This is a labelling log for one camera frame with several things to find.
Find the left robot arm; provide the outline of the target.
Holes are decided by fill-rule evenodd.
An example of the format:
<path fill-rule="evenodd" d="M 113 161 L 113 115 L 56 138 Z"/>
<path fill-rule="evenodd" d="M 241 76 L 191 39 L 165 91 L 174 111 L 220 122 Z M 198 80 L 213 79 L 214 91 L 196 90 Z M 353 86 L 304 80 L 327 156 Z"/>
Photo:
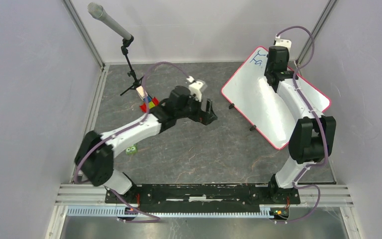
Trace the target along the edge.
<path fill-rule="evenodd" d="M 136 198 L 132 180 L 114 168 L 114 159 L 128 147 L 172 128 L 177 120 L 188 118 L 203 125 L 217 120 L 212 101 L 206 101 L 202 110 L 199 94 L 184 86 L 176 86 L 168 98 L 159 101 L 143 116 L 117 129 L 104 133 L 94 130 L 85 134 L 74 163 L 86 182 L 93 186 L 105 186 L 117 192 L 125 203 Z"/>

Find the pink framed whiteboard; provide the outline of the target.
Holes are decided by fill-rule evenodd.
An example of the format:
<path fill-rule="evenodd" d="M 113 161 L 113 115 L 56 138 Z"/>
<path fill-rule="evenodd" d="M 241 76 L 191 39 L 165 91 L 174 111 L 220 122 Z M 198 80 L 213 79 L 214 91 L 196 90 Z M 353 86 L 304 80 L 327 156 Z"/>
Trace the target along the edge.
<path fill-rule="evenodd" d="M 288 56 L 279 66 L 290 72 L 280 84 L 271 86 L 265 72 L 271 58 L 269 51 L 276 48 L 256 48 L 225 83 L 221 93 L 275 149 L 283 149 L 290 140 L 297 120 L 314 117 L 300 96 L 306 97 L 320 118 L 330 107 L 331 101 L 303 77 L 298 76 L 293 81 L 292 69 L 286 64 Z"/>

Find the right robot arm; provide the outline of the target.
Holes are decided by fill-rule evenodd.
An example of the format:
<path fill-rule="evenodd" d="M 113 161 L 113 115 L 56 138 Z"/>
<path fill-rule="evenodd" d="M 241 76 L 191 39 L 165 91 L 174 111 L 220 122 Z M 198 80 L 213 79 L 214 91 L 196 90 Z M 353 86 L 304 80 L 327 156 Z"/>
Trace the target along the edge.
<path fill-rule="evenodd" d="M 311 167 L 326 163 L 332 152 L 336 120 L 325 116 L 303 91 L 296 72 L 288 69 L 289 50 L 285 46 L 271 46 L 265 76 L 296 120 L 288 142 L 289 158 L 282 169 L 274 174 L 267 190 L 273 203 L 293 195 L 300 178 Z"/>

